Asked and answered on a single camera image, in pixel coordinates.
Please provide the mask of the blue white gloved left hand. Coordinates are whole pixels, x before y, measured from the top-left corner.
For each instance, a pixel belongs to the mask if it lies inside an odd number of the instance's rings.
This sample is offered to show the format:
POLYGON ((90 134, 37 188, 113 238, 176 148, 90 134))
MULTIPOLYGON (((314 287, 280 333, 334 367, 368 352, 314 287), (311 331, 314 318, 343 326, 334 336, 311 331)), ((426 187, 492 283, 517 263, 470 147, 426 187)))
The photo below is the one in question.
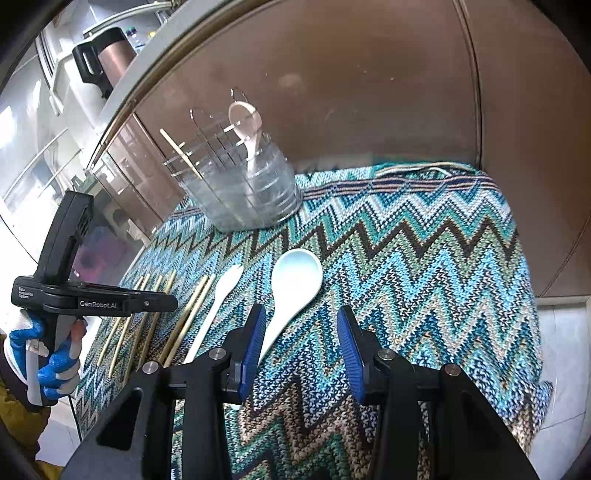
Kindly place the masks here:
POLYGON ((15 378, 13 395, 34 411, 53 405, 77 387, 87 323, 83 318, 59 316, 59 320, 72 320, 72 323, 65 339, 50 352, 42 341, 45 334, 42 318, 24 309, 19 314, 15 328, 4 340, 3 353, 8 372, 15 378))

